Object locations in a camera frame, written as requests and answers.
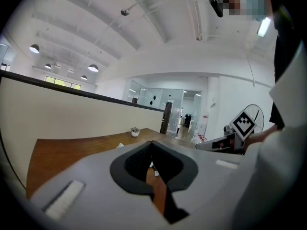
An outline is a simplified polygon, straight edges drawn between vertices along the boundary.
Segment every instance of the ceiling light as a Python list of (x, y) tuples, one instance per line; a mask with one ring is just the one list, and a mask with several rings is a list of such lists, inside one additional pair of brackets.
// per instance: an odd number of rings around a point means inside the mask
[(94, 72), (98, 72), (98, 66), (96, 66), (96, 65), (90, 65), (89, 67), (88, 67), (88, 69), (89, 70), (91, 70), (91, 71), (94, 71)]
[(49, 63), (47, 63), (47, 64), (45, 65), (45, 67), (48, 68), (48, 69), (51, 69), (51, 65), (50, 65)]
[(38, 54), (39, 53), (39, 46), (37, 44), (33, 44), (30, 46), (30, 50), (33, 52), (33, 53), (36, 53)]
[(259, 29), (257, 31), (257, 34), (258, 36), (261, 36), (261, 37), (264, 37), (264, 35), (266, 34), (268, 28), (269, 28), (269, 25), (271, 23), (271, 19), (270, 18), (265, 18), (260, 26), (259, 26)]
[(120, 11), (120, 13), (121, 13), (123, 16), (127, 16), (127, 15), (130, 14), (129, 9), (128, 9), (128, 10), (123, 9), (123, 10)]

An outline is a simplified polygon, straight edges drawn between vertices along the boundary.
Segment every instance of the glass door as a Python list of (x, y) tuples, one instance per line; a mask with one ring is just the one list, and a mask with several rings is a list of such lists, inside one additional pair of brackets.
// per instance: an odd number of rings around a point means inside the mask
[(194, 135), (195, 129), (197, 127), (200, 105), (201, 105), (201, 92), (197, 92), (195, 93), (195, 96), (194, 96), (193, 113), (192, 113), (191, 123), (189, 127), (189, 132), (188, 132), (190, 136)]
[(141, 91), (141, 86), (134, 81), (131, 81), (128, 90), (127, 102), (132, 102), (133, 98), (138, 99)]
[(183, 90), (162, 89), (160, 109), (165, 110), (166, 103), (170, 99), (173, 103), (171, 116), (168, 123), (167, 135), (176, 136), (178, 122), (181, 113)]

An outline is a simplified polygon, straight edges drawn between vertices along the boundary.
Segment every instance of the white ceiling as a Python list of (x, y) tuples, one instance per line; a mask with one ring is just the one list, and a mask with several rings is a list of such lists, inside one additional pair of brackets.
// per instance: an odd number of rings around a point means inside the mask
[[(129, 16), (121, 15), (136, 2)], [(258, 22), (226, 11), (218, 18), (208, 0), (29, 0), (28, 4), (28, 44), (38, 43), (44, 56), (79, 69), (78, 75), (70, 75), (73, 79), (86, 75), (90, 64), (99, 67), (98, 76), (136, 51), (197, 39), (204, 44), (228, 42), (273, 58), (277, 36), (273, 23), (259, 38)], [(94, 84), (96, 79), (88, 82)]]

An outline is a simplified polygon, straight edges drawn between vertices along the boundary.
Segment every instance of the wooden table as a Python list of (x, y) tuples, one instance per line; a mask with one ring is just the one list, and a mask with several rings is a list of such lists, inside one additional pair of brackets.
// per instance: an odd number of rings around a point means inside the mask
[(88, 155), (114, 149), (119, 143), (130, 145), (149, 140), (195, 148), (191, 142), (168, 137), (148, 128), (142, 129), (138, 137), (133, 137), (131, 132), (126, 132), (83, 139), (38, 139), (29, 164), (26, 197), (30, 198), (46, 181)]

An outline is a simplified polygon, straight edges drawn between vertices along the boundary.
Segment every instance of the white panel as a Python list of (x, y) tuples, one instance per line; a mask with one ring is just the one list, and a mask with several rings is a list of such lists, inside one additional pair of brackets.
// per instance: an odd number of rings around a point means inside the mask
[(24, 185), (38, 138), (99, 137), (126, 132), (135, 126), (159, 132), (163, 116), (158, 111), (94, 100), (7, 78), (1, 80), (0, 110), (3, 143)]

